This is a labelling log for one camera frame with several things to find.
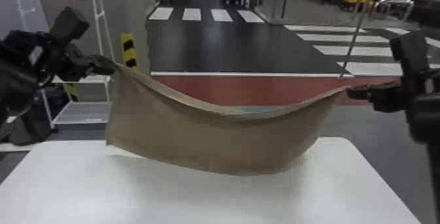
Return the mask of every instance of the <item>crosswalk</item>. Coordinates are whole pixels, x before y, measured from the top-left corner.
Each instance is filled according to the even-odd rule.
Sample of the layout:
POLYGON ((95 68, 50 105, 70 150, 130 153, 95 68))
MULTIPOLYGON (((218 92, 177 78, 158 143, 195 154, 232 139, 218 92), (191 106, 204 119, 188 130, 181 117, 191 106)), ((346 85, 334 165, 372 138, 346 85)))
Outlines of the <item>crosswalk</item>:
POLYGON ((203 21, 213 20, 214 22, 234 22, 231 13, 239 14, 239 17, 245 23, 264 23, 260 17, 250 10, 226 10, 226 9, 210 9, 210 13, 207 16, 203 16, 202 9, 184 8, 175 9, 172 7, 158 7, 149 17, 149 20, 169 20, 174 16, 178 17, 182 21, 203 21))
MULTIPOLYGON (((340 66, 344 64, 355 31, 353 27, 337 26, 286 25, 285 28, 340 66)), ((392 58, 389 39, 408 32, 401 28, 360 29, 346 70, 355 76, 401 75, 400 64, 392 58)), ((432 50, 440 48, 438 40, 427 37, 426 42, 432 50)), ((431 64, 431 67, 440 67, 440 64, 431 64)))

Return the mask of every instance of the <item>gray floor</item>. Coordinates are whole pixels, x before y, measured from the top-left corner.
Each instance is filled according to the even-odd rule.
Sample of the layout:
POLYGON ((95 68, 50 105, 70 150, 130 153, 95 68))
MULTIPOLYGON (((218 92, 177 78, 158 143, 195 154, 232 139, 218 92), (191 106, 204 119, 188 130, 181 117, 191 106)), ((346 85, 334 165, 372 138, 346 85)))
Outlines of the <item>gray floor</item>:
MULTIPOLYGON (((326 25, 326 26, 356 26, 358 18, 351 20, 351 13, 341 11, 338 6, 320 0, 287 0, 284 18, 280 19, 284 0, 263 0, 257 9, 264 14, 266 20, 275 24, 326 25)), ((363 28, 407 28, 416 29, 417 24, 395 20, 365 19, 363 28)))
MULTIPOLYGON (((262 111, 270 107, 242 109, 262 111)), ((103 140, 104 128, 61 126, 60 132, 49 139, 103 140)), ((436 223, 425 147, 409 137, 404 113, 377 113, 369 106, 338 106, 320 135, 350 140, 421 223, 436 223)), ((0 182, 24 156, 25 153, 11 153, 0 160, 0 182)))

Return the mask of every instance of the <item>gray wall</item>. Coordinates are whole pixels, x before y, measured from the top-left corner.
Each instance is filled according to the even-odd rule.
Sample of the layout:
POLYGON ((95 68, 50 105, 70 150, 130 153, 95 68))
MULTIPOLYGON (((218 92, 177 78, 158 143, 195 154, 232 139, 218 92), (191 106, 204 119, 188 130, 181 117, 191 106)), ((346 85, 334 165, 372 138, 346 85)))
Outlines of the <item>gray wall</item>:
MULTIPOLYGON (((47 22, 43 14, 40 0, 20 0, 24 14, 24 22, 29 31, 46 31, 47 22)), ((18 9, 17 0, 1 0, 0 3, 0 38, 12 29, 25 29, 18 9)))
MULTIPOLYGON (((52 24, 58 13, 69 5, 81 11, 90 22, 90 29, 77 42, 85 54, 97 54, 98 40, 94 25, 92 0, 41 0, 49 24, 52 24)), ((132 33, 135 37, 135 48, 139 70, 149 73, 147 31, 145 29, 146 10, 155 4, 155 0, 103 0, 109 31, 115 51, 115 60, 122 62, 121 33, 132 33)), ((110 57, 104 26, 100 20, 101 37, 104 54, 110 57)))

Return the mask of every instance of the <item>floor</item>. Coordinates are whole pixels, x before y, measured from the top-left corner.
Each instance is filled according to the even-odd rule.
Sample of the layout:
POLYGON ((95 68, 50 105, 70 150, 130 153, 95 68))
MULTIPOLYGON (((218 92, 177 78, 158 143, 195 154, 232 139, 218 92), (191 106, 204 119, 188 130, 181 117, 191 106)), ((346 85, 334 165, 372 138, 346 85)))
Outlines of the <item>floor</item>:
MULTIPOLYGON (((200 100, 245 111, 299 103, 338 86, 395 80, 401 72, 387 40, 408 29, 394 26, 364 28, 347 78, 335 78, 353 30, 269 25, 252 11, 219 0, 163 2, 147 18, 156 80, 200 100)), ((434 64, 440 64, 438 35, 427 33, 434 64)), ((103 140, 105 125, 59 129, 48 139, 103 140)), ((421 223, 436 223, 425 147, 410 138, 403 112, 377 113, 365 102, 346 100, 332 110, 320 135, 349 139, 421 223)), ((0 151, 14 149, 0 144, 0 151)), ((0 153, 0 182, 25 155, 0 153)))
MULTIPOLYGON (((259 12, 275 24, 315 26, 356 26, 360 14, 357 13, 352 18, 351 13, 341 11, 337 5, 323 4, 321 0, 286 0, 284 17, 282 17, 283 4, 284 0, 263 0, 259 12)), ((372 16, 363 21, 363 26, 365 28, 414 29, 417 24, 396 20, 392 17, 387 17, 386 20, 377 20, 372 16)))
MULTIPOLYGON (((238 108, 258 112, 274 106, 238 108)), ((60 132, 49 140, 103 140, 104 130, 103 125, 61 126, 60 132)), ((350 140, 421 223, 436 223, 425 147, 409 137, 402 112, 383 114, 369 106, 337 106, 329 114, 320 136, 350 140)), ((0 159, 0 182, 26 153, 0 153, 0 158, 4 156, 0 159)))
MULTIPOLYGON (((252 11, 219 0, 176 1, 163 3, 147 20, 153 75, 336 76, 342 71, 355 30, 352 26, 269 25, 252 11)), ((388 40, 406 32, 401 28, 361 29, 345 73, 356 77, 400 75, 388 40)), ((440 41, 427 40, 431 63, 440 64, 440 41)))

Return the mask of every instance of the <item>cloth fold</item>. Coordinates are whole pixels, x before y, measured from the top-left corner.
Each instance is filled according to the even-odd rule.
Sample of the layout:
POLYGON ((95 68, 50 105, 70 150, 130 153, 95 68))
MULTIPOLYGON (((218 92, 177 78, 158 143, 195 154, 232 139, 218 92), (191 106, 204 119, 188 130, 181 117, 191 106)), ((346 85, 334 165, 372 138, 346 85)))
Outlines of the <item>cloth fold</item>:
POLYGON ((105 139, 179 166, 233 175, 273 174, 289 168, 316 141, 321 123, 345 90, 270 112, 245 113, 197 100, 118 65, 105 139))

